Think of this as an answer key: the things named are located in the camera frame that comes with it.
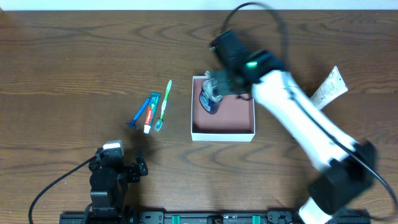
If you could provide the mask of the white lotion tube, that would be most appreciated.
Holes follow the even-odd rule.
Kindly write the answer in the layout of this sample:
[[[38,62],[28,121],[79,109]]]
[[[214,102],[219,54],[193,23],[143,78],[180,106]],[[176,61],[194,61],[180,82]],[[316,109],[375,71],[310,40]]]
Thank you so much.
[[[347,91],[348,88],[338,70],[338,67],[334,66],[328,77],[311,96],[310,100],[318,110],[321,110],[327,104],[331,103]]]

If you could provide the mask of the blue disposable razor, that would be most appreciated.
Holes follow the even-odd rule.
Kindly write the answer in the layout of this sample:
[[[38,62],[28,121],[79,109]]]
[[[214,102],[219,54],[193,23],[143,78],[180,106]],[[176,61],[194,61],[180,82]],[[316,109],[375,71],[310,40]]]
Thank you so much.
[[[146,98],[146,100],[143,102],[141,107],[138,109],[137,113],[134,115],[133,119],[126,123],[129,127],[132,127],[133,129],[138,129],[138,127],[136,125],[136,121],[139,119],[141,114],[144,112],[144,110],[147,107],[147,105],[149,104],[149,102],[150,102],[150,98]]]

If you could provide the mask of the clear pump soap bottle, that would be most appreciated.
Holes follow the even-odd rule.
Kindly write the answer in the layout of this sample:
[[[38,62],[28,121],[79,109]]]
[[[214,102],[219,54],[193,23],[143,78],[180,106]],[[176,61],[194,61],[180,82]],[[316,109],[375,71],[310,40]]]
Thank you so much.
[[[216,95],[213,91],[213,82],[209,79],[202,84],[199,101],[203,109],[209,114],[215,114],[219,110],[222,95]]]

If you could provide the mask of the black mounting rail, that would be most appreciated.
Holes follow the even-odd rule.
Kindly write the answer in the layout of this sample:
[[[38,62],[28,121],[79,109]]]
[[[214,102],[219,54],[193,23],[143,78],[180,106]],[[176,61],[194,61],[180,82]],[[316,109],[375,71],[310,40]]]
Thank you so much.
[[[129,212],[125,215],[97,215],[94,212],[63,213],[60,224],[136,223],[136,224],[300,224],[303,221],[289,210],[265,213],[169,213]]]

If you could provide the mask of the green white toothbrush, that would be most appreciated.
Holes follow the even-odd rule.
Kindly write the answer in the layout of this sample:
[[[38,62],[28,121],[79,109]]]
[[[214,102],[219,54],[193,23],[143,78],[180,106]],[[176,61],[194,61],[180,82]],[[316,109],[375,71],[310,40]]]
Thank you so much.
[[[171,88],[172,88],[172,80],[169,80],[169,82],[167,84],[167,87],[166,87],[164,100],[163,100],[162,106],[161,106],[160,118],[155,123],[155,127],[154,127],[155,131],[160,131],[161,128],[162,128],[162,125],[164,123],[163,122],[163,117],[164,117],[165,109],[166,109],[166,106],[167,106],[167,100],[168,100]]]

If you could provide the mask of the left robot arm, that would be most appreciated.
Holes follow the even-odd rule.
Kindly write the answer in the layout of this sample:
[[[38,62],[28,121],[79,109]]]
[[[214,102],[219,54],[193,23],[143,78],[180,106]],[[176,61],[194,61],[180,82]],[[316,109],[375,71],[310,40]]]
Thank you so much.
[[[92,200],[95,218],[119,218],[125,214],[125,199],[128,184],[140,181],[148,174],[143,154],[136,161],[125,165],[123,150],[98,148],[95,158],[89,163]]]

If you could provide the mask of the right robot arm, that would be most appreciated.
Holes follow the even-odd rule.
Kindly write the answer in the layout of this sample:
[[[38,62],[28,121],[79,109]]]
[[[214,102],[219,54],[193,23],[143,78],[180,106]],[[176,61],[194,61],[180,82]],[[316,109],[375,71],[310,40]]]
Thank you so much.
[[[302,223],[327,223],[377,178],[376,149],[333,124],[300,89],[284,64],[266,50],[212,47],[223,66],[214,72],[221,95],[249,93],[296,139],[320,176],[298,210]]]

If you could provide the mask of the white cardboard box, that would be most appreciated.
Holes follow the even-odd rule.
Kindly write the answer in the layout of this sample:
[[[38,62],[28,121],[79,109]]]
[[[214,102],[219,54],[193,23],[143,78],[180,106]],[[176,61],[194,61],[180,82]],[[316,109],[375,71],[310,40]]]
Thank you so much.
[[[225,96],[215,114],[202,107],[199,97],[206,76],[192,78],[190,132],[193,141],[250,142],[256,134],[254,101]]]

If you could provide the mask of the green red toothpaste tube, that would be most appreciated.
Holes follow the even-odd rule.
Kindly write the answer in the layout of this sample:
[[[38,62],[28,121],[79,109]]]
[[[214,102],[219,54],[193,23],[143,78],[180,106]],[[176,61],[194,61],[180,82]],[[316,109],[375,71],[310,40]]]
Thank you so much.
[[[149,134],[149,132],[150,132],[160,97],[161,97],[160,93],[152,92],[150,94],[150,100],[149,100],[149,104],[148,104],[146,120],[144,123],[144,134]]]

